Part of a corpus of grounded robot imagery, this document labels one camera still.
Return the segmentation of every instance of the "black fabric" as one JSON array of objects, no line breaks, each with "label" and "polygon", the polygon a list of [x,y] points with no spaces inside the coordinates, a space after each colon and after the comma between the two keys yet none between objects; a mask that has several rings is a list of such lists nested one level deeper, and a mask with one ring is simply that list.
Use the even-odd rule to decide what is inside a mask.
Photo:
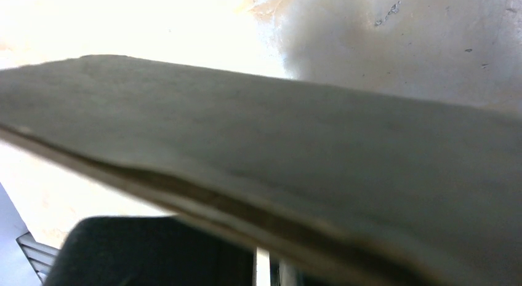
[{"label": "black fabric", "polygon": [[45,286],[252,285],[254,254],[173,218],[90,218]]}]

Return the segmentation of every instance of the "brown stain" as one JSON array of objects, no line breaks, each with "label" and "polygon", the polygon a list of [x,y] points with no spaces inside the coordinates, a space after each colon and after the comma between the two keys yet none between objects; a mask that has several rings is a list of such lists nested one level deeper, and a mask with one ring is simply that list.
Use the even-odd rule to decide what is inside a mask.
[{"label": "brown stain", "polygon": [[270,22],[277,20],[278,14],[281,14],[293,0],[267,0],[262,3],[259,3],[259,1],[243,0],[235,12],[248,12],[260,22]]}]

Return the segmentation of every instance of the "floor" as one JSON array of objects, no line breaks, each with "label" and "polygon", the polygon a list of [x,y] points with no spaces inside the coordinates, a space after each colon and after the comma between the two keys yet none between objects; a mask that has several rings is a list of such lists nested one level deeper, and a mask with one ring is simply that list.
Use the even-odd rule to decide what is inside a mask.
[{"label": "floor", "polygon": [[[87,54],[131,55],[522,114],[522,0],[0,0],[3,68]],[[92,187],[85,195],[93,194],[97,205],[71,208],[84,199],[60,192],[56,182],[68,186],[59,172],[50,178],[37,159],[24,160],[32,163],[5,165],[19,170],[4,169],[0,180],[26,169],[47,180],[31,200],[41,209],[20,213],[26,223],[34,222],[30,229],[41,231],[31,229],[39,242],[59,247],[80,218],[118,213],[114,203],[109,208],[100,203],[104,197],[97,193],[107,192],[98,183],[84,185]],[[21,178],[25,183],[14,178],[8,185],[19,189],[27,182]],[[52,211],[46,199],[54,201]],[[163,213],[134,199],[122,203],[122,213],[130,215]],[[43,227],[36,221],[39,212],[62,217]]]}]

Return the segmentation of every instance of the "black object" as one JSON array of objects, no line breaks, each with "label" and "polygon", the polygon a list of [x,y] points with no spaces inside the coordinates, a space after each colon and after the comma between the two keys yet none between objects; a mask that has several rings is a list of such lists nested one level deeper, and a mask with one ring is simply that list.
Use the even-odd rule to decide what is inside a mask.
[{"label": "black object", "polygon": [[254,254],[173,218],[96,217],[69,234],[45,286],[252,286]]}]

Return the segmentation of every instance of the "concrete floor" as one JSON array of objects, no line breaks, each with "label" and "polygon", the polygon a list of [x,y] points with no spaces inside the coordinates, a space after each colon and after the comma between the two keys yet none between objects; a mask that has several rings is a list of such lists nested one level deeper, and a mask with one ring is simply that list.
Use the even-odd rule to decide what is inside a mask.
[{"label": "concrete floor", "polygon": [[[522,114],[522,0],[0,0],[1,66],[86,54],[131,55]],[[34,169],[35,182],[49,182],[41,195],[57,199],[53,211],[63,221],[39,228],[48,238],[42,243],[61,244],[77,220],[107,209],[80,217],[77,207],[58,205],[74,203],[53,184],[66,181],[49,178],[37,163],[18,171],[9,170],[15,165],[8,162],[4,166],[4,181],[6,174]],[[9,190],[27,186],[22,176],[18,180]],[[90,186],[100,191],[92,193],[102,193],[96,185]],[[99,197],[93,201],[103,206]],[[127,214],[143,209],[122,202]],[[34,207],[33,216],[21,213],[26,223],[34,220],[30,228],[38,228],[38,215],[49,209]]]}]

